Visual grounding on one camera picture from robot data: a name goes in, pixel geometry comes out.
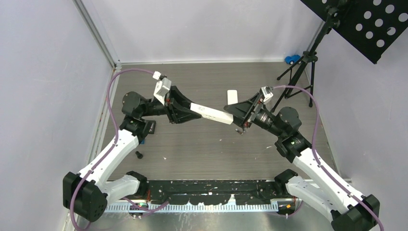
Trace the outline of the white rectangular box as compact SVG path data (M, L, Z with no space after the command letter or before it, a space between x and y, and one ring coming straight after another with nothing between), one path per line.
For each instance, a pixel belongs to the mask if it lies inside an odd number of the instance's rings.
M190 104L190 110L200 114L203 118L209 120L213 120L228 125L233 123L233 115L226 112L222 112L220 110L216 110L196 103Z

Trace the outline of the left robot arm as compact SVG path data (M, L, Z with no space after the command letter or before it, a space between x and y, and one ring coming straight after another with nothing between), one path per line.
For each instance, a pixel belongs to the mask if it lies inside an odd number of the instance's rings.
M125 94L122 104L125 117L112 141L86 167L78 173L68 172L63 179L63 205L71 216L79 215L95 222L111 203L130 195L136 199L147 195L147 178L135 171L118 180L108 180L149 134L154 121L144 117L166 115L172 124L202 118L200 106L181 94L176 86L171 86L164 96L156 93L151 99L131 91Z

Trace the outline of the white remote control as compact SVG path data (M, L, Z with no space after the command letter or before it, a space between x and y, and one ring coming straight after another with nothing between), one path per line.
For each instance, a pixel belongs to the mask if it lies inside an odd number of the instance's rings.
M236 103L238 103L238 91L227 90L227 105L232 105Z

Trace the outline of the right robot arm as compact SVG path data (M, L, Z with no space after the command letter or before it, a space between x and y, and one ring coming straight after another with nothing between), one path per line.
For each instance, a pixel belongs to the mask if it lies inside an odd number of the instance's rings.
M283 107L274 115L264 105L265 97L252 98L224 106L241 128L255 124L275 135L279 154L306 173L315 183L310 185L297 173L287 169L275 177L275 193L301 199L322 214L335 231L369 231L379 225L380 202L372 194L365 196L342 179L313 149L300 132L301 121L292 107Z

